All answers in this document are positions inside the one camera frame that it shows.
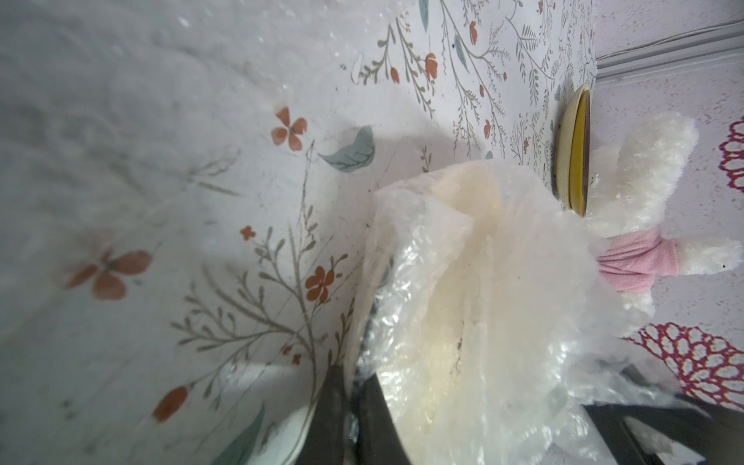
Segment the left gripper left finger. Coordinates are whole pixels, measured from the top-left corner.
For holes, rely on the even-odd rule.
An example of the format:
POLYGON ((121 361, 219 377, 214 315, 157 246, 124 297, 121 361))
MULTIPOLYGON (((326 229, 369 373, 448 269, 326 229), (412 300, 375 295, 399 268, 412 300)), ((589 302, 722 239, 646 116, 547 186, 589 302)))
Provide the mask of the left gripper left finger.
POLYGON ((348 400, 343 368, 329 368, 296 465, 340 465, 346 450, 348 400))

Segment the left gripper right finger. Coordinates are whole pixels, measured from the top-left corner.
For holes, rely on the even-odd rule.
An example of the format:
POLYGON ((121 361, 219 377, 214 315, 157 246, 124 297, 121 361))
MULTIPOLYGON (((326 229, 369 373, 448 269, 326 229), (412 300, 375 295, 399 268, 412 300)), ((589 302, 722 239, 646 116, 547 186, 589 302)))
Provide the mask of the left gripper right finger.
POLYGON ((356 398, 356 462, 361 465, 410 465, 376 374, 362 384, 356 398))

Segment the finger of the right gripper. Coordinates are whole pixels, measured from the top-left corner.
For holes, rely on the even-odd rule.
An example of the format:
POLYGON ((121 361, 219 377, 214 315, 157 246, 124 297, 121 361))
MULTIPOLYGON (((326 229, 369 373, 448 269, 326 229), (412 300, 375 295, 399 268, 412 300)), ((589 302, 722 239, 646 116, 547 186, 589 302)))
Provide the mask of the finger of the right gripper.
POLYGON ((584 410, 619 465, 663 462, 658 455, 643 450, 627 424, 629 419, 701 455, 704 464, 743 462, 742 412, 700 400, 694 400, 690 407, 601 404, 586 405, 584 410))

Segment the bubble-wrapped plate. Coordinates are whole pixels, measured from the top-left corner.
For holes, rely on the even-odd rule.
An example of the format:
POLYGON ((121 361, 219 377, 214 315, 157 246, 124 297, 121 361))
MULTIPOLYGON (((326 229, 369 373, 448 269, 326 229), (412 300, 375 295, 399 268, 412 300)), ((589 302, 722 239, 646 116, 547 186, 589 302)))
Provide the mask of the bubble-wrapped plate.
POLYGON ((415 464, 482 464, 490 430, 490 356, 498 313, 496 245, 502 186, 489 161, 437 172, 422 190, 425 211, 405 248, 412 303, 385 373, 385 393, 415 464))
POLYGON ((553 190, 560 201, 584 217, 588 203, 591 91, 579 87, 559 120, 554 147, 553 190))

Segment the clear bubble wrap sheet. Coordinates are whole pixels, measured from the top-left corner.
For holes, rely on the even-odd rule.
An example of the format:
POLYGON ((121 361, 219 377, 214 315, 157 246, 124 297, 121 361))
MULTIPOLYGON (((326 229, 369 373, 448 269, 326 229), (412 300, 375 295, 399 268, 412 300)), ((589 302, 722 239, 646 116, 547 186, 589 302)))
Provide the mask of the clear bubble wrap sheet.
POLYGON ((1 329, 89 244, 168 209, 197 170, 309 91, 404 1, 5 1, 1 329))
MULTIPOLYGON (((596 459, 608 449, 583 410, 587 404, 672 407, 673 395, 624 375, 642 362, 625 333, 627 314, 599 273, 603 242, 565 211, 531 169, 499 160, 504 223, 496 245, 498 313, 489 351, 498 372, 489 389, 490 430, 482 464, 537 464, 557 446, 596 459)), ((424 216, 422 190, 437 172, 376 193, 347 372, 355 385, 385 373, 412 303, 405 248, 424 216)))

